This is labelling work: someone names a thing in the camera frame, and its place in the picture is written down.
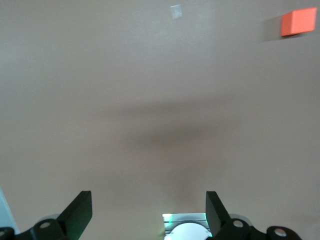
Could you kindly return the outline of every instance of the orange block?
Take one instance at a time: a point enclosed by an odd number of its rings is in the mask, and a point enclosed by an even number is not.
[[[288,12],[281,19],[281,36],[311,32],[316,28],[317,8],[309,7]]]

